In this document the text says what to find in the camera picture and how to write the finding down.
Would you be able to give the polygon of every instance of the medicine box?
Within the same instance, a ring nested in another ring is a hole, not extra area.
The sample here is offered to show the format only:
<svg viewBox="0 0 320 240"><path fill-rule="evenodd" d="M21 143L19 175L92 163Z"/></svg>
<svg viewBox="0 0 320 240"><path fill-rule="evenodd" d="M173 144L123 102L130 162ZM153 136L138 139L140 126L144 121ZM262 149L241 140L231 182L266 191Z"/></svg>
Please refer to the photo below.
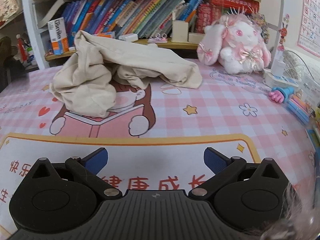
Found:
<svg viewBox="0 0 320 240"><path fill-rule="evenodd" d="M69 51L63 17L49 21L48 29L54 55L61 55Z"/></svg>

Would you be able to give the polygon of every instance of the wooden shelf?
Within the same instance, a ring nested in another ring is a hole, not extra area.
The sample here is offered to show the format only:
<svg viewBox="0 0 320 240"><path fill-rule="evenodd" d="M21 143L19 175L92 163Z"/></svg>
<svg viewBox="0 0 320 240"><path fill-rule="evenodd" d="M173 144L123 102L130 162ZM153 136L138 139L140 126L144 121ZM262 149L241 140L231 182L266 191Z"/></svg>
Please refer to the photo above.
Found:
<svg viewBox="0 0 320 240"><path fill-rule="evenodd" d="M147 39L138 40L135 43L147 45L148 40ZM198 48L198 44L196 44L196 43L171 42L170 38L168 39L168 43L158 43L157 45L158 45L158 47L165 48L165 49L194 49L195 50ZM70 57L75 52L76 51L73 50L73 51L65 52L61 55L49 55L49 56L45 57L45 60L49 61L49 60L62 58L62 57Z"/></svg>
<svg viewBox="0 0 320 240"><path fill-rule="evenodd" d="M70 57L72 54L74 54L76 51L73 50L73 51L67 51L61 55L49 55L49 56L46 56L44 57L46 61L48 60L53 60L53 59L56 59L56 58L61 58L61 57Z"/></svg>
<svg viewBox="0 0 320 240"><path fill-rule="evenodd" d="M148 45L148 40L138 40L135 43ZM185 43L185 42L172 42L171 38L168 38L168 43L157 43L158 47L165 48L165 49L197 49L198 44L196 43Z"/></svg>

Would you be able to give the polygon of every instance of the alphabet poster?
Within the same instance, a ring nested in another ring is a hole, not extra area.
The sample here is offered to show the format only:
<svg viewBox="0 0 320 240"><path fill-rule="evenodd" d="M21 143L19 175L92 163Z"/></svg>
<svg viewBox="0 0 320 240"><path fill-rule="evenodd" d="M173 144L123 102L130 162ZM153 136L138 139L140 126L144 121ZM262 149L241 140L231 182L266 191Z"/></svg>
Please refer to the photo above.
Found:
<svg viewBox="0 0 320 240"><path fill-rule="evenodd" d="M298 46L320 57L320 0L303 0Z"/></svg>

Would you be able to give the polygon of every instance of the white shelf frame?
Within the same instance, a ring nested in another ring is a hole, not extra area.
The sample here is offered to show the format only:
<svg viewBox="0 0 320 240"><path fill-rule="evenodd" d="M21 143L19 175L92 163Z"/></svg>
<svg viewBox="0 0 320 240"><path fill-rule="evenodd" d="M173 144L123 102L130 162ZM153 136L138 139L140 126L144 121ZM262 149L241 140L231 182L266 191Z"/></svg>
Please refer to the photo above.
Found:
<svg viewBox="0 0 320 240"><path fill-rule="evenodd" d="M23 12L25 17L25 22L28 30L28 35L30 38L31 46L33 48L36 61L38 63L39 69L45 69L49 67L48 62L44 58L45 50L43 41L41 38L41 33L47 31L47 27L43 27L41 29L38 29L38 21L37 21L37 15L36 15L36 4L39 4L43 1L48 0L22 0L23 5ZM282 28L282 22L284 16L288 13L288 8L290 6L290 0L281 0L281 6L280 6L280 14L279 14L279 22L278 26L268 23L268 27L276 30L276 41L274 44L274 49L271 53L272 60L271 60L271 66L273 66L275 59L280 59L282 56L282 51L278 50L278 47L280 44L280 33L279 30Z"/></svg>

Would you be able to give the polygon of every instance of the plush toy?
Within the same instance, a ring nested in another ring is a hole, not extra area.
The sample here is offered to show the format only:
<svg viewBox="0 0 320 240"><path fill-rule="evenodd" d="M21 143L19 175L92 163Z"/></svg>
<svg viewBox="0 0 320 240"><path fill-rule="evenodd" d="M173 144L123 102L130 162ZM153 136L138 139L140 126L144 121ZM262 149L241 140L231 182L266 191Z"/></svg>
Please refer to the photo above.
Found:
<svg viewBox="0 0 320 240"><path fill-rule="evenodd" d="M244 14L223 15L212 26L207 26L197 54L206 65L218 60L229 74L261 71L271 60L261 28Z"/></svg>

